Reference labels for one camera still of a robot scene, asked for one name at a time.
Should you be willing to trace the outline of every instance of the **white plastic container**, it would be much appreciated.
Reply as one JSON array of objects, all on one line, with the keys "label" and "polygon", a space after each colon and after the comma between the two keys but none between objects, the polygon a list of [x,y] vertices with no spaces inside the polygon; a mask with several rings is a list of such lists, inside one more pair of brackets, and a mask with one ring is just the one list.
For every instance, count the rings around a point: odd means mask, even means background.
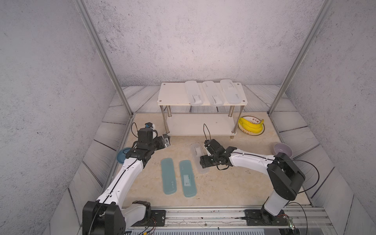
[{"label": "white plastic container", "polygon": [[221,92],[213,81],[203,82],[202,87],[204,88],[211,106],[218,107],[224,104]]},{"label": "white plastic container", "polygon": [[185,82],[185,89],[191,106],[200,106],[204,103],[199,85],[197,85],[196,81]]},{"label": "white plastic container", "polygon": [[199,174],[206,174],[209,172],[209,168],[202,168],[200,165],[200,157],[203,156],[202,148],[199,143],[191,144],[191,153],[192,153],[192,162],[196,166],[196,169]]},{"label": "white plastic container", "polygon": [[237,105],[241,103],[241,98],[238,89],[234,86],[230,79],[223,79],[220,81],[224,95],[227,101],[231,105]]}]

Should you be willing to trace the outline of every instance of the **black mounting bracket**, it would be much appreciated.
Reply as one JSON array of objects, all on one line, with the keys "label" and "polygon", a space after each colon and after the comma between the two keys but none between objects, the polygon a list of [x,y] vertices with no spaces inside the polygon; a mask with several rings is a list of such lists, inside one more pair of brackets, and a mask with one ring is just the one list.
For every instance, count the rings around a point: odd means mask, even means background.
[{"label": "black mounting bracket", "polygon": [[[165,210],[152,210],[151,216],[155,219],[157,222],[157,227],[163,227],[166,220],[166,211]],[[154,221],[151,220],[148,224],[140,224],[139,222],[136,222],[132,225],[132,227],[145,227],[145,226],[154,226]]]},{"label": "black mounting bracket", "polygon": [[[276,217],[271,223],[266,223],[262,218],[260,210],[244,210],[246,214],[242,219],[247,221],[247,226],[289,226],[288,219],[280,216]],[[283,215],[284,211],[281,210],[279,215]]]}]

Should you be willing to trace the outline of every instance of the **gray wall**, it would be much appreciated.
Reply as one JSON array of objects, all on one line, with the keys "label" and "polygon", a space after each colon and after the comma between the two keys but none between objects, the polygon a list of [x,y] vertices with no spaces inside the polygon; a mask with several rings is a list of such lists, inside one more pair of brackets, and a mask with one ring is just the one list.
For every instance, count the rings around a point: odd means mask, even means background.
[{"label": "gray wall", "polygon": [[287,95],[376,221],[376,1],[337,0]]},{"label": "gray wall", "polygon": [[323,0],[85,0],[122,86],[281,84]]},{"label": "gray wall", "polygon": [[0,234],[42,234],[115,92],[73,1],[0,1]]}]

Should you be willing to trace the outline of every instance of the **shelf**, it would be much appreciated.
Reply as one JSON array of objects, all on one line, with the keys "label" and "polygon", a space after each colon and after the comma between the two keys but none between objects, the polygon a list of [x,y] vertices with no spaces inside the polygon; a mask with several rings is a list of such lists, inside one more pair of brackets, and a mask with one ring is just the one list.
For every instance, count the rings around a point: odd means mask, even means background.
[{"label": "shelf", "polygon": [[167,117],[167,124],[170,129],[169,135],[198,136],[204,135],[203,125],[208,127],[211,136],[227,135],[232,136],[234,119],[228,114],[173,114]]},{"label": "shelf", "polygon": [[[208,97],[206,96],[205,90],[202,87],[202,83],[197,83],[199,85],[201,95],[203,98],[203,104],[202,106],[210,106],[210,102]],[[231,106],[231,104],[228,103],[222,86],[219,82],[215,83],[222,93],[222,97],[224,98],[224,106]],[[241,105],[247,105],[248,101],[246,98],[246,94],[244,93],[243,87],[240,82],[234,82],[235,87],[238,89],[239,94],[241,96],[242,102],[235,105],[235,106],[241,106]],[[189,100],[188,100],[188,95],[185,90],[185,84],[184,82],[164,82],[161,85],[161,89],[159,90],[159,95],[158,95],[158,100],[157,100],[158,105],[170,105],[170,106],[189,106],[191,105]]]}]

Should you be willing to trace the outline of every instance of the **bunch of bananas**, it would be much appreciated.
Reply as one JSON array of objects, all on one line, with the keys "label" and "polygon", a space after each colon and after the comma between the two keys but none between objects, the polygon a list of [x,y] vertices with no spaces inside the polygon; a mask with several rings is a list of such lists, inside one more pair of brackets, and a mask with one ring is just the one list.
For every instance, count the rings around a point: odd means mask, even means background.
[{"label": "bunch of bananas", "polygon": [[260,133],[262,131],[262,124],[264,123],[264,120],[262,119],[259,124],[253,124],[248,120],[245,120],[244,118],[239,119],[239,124],[246,129],[249,132],[253,133]]}]

